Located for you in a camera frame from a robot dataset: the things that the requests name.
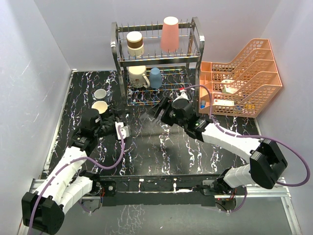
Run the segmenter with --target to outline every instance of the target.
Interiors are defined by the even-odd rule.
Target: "black marble surface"
[[[194,71],[187,71],[187,76],[168,79],[179,79],[179,82],[194,84]],[[106,102],[109,105],[121,106],[121,94],[115,71],[75,72],[71,81],[61,125],[55,140],[49,172],[61,159],[68,139],[80,123],[81,113],[91,108],[95,102],[94,92],[105,89],[108,93]],[[175,97],[176,91],[165,91]],[[193,98],[193,90],[188,96]],[[203,143],[189,138],[178,126],[159,123],[152,126],[142,122],[140,116],[151,106],[128,106],[130,114],[122,120],[130,126],[131,137],[126,139],[125,155],[121,164],[115,169],[102,171],[90,162],[86,162],[81,170],[100,172],[101,175],[157,175],[157,174],[202,174],[222,173],[230,166],[244,165],[238,156],[216,145]],[[258,134],[254,119],[243,117],[215,117],[223,127],[240,134]],[[112,165],[120,154],[120,143],[113,136],[101,138],[99,146],[91,157],[103,165]],[[45,178],[49,172],[42,174]]]

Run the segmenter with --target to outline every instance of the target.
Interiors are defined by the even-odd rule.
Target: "white wall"
[[[43,169],[70,68],[33,0],[0,6],[0,233],[14,235],[21,199]]]
[[[266,27],[262,37],[269,38],[283,83],[283,90],[264,110],[258,120],[262,134],[273,136],[296,148],[313,169],[313,2],[284,0]],[[296,156],[288,151],[289,167],[284,176],[288,183],[305,178],[305,169]],[[312,234],[313,205],[308,201],[313,181],[290,188],[304,235]]]
[[[72,69],[112,70],[111,23],[154,24],[166,16],[198,16],[204,61],[229,62],[260,37],[279,0],[35,0]]]

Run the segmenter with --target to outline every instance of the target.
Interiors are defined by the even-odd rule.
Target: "white cup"
[[[129,55],[139,57],[145,53],[142,34],[138,31],[129,32],[126,36]]]
[[[98,89],[94,92],[94,97],[96,100],[103,100],[107,95],[106,90],[104,89]]]
[[[146,66],[131,66],[128,68],[129,79],[131,85],[135,88],[149,87],[150,82],[146,76]]]
[[[97,102],[94,102],[91,108],[98,110],[99,114],[103,114],[108,109],[108,104],[104,101],[97,101]]]
[[[145,49],[143,47],[143,45],[141,47],[138,48],[131,48],[129,46],[128,47],[128,52],[129,55],[132,57],[141,57],[141,55],[143,55],[145,53]]]

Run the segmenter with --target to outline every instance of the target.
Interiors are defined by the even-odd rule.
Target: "white mug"
[[[131,85],[135,88],[149,87],[150,82],[146,76],[146,66],[131,66],[128,68]]]

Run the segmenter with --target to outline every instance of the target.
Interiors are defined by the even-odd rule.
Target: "cup rim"
[[[131,40],[130,37],[132,35],[136,35],[138,37],[138,40]],[[126,35],[126,39],[127,41],[131,42],[131,43],[137,43],[137,42],[140,42],[142,40],[142,33],[140,33],[139,31],[132,31],[132,32],[129,32],[127,35]]]
[[[152,69],[150,70],[150,73],[149,73],[149,74],[157,75],[157,74],[155,74],[155,73],[152,73],[152,70],[158,70],[157,72],[158,72],[158,73],[161,73],[161,70],[160,70],[159,68],[152,68]]]
[[[99,96],[99,95],[97,95],[97,93],[99,93],[99,92],[104,92],[104,95],[102,95],[102,96],[100,96],[100,97],[97,97],[97,96]],[[104,89],[98,89],[98,90],[96,90],[95,92],[94,92],[94,97],[96,98],[96,99],[103,99],[103,98],[105,98],[106,96],[107,96],[107,91],[106,90],[104,90]]]
[[[134,73],[134,71],[132,71],[134,69],[137,69],[137,70],[141,69],[142,71],[140,71],[139,73]],[[146,70],[147,70],[147,67],[145,65],[129,66],[128,67],[128,72],[133,74],[133,75],[140,75],[140,74],[146,73]]]
[[[108,104],[105,101],[96,101],[91,106],[92,109],[96,109],[99,111],[99,114],[103,114],[108,110]]]
[[[163,23],[167,25],[176,25],[178,24],[178,19],[174,16],[168,16],[164,18]]]

